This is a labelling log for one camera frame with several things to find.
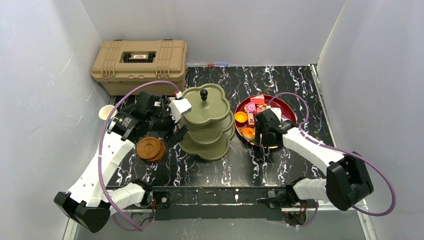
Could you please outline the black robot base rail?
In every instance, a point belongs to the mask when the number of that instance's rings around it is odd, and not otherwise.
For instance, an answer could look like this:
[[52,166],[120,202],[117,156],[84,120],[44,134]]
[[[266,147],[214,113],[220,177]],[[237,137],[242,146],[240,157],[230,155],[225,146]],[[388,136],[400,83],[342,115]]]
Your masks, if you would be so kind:
[[265,219],[304,224],[312,203],[295,203],[284,187],[154,186],[155,220]]

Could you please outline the pink strawberry cake square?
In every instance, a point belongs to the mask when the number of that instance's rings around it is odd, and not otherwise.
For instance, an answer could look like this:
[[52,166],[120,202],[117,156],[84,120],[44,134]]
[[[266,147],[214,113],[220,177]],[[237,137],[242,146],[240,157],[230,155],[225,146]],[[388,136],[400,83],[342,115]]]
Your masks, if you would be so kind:
[[255,123],[255,115],[252,112],[247,113],[247,125],[249,128],[254,128]]

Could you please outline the green three-tier dessert stand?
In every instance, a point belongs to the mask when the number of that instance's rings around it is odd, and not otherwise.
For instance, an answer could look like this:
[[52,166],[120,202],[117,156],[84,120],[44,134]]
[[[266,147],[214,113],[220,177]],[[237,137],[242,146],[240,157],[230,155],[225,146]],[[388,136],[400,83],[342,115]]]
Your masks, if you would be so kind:
[[191,104],[191,111],[178,124],[188,129],[178,143],[181,150],[211,162],[225,157],[236,130],[224,89],[207,83],[186,89],[182,97]]

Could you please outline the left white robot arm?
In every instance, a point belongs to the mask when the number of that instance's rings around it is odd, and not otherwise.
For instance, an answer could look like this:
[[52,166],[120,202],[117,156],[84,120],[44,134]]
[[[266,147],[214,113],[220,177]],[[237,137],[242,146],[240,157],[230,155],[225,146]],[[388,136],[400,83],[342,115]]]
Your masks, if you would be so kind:
[[60,191],[54,203],[70,219],[92,233],[99,232],[114,214],[135,204],[154,207],[149,199],[151,186],[136,179],[124,187],[107,191],[107,183],[131,151],[147,163],[165,158],[168,149],[187,133],[186,125],[178,126],[191,104],[177,92],[175,97],[140,92],[135,103],[122,109],[106,105],[98,116],[106,123],[99,146],[79,179],[67,190]]

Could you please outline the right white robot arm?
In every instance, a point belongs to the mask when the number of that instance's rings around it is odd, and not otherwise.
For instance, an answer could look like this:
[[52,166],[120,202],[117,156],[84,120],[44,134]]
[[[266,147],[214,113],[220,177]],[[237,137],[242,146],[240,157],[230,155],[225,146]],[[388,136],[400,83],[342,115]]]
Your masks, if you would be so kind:
[[303,132],[289,119],[282,120],[271,109],[255,117],[256,137],[264,146],[292,150],[318,167],[323,179],[299,178],[285,187],[290,203],[306,200],[331,202],[346,211],[374,191],[367,167],[355,156],[333,150]]

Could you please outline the orange glazed donut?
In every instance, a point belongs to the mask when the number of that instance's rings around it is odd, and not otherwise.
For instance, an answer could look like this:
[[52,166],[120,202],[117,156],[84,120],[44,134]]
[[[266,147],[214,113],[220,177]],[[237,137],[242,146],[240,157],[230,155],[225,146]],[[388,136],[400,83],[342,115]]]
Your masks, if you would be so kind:
[[251,128],[251,127],[243,128],[241,130],[241,134],[248,141],[253,141],[256,137],[256,131],[254,128]]

